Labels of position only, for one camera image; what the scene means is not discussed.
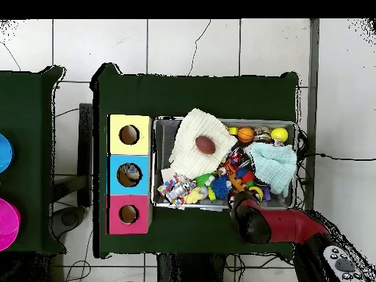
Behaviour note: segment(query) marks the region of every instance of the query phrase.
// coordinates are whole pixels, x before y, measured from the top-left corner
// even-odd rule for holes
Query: brown egg
[[[201,153],[211,155],[215,153],[214,142],[206,136],[200,135],[196,138],[196,146]]]

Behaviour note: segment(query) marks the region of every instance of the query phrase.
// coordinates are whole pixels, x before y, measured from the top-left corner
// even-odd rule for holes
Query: orange ball
[[[238,138],[240,142],[251,142],[254,136],[253,130],[249,126],[238,130]]]

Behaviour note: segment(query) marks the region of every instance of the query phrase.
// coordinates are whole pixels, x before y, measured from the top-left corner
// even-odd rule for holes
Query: blue block
[[[118,181],[118,168],[125,163],[133,163],[141,169],[142,177],[135,187],[124,187]],[[109,190],[111,195],[147,195],[149,193],[149,180],[149,156],[111,155],[109,157]]]

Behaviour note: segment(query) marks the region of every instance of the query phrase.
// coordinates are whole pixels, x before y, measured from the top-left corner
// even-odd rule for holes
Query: white wall
[[[376,45],[356,23],[320,19],[317,152],[376,158]],[[314,208],[373,264],[375,195],[376,162],[317,157]]]

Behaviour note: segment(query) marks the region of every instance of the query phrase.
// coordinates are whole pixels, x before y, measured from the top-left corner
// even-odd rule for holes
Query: pink block
[[[139,214],[132,224],[124,223],[119,215],[120,209],[128,205],[135,206]],[[147,195],[110,195],[109,234],[146,234],[150,225],[151,209]]]

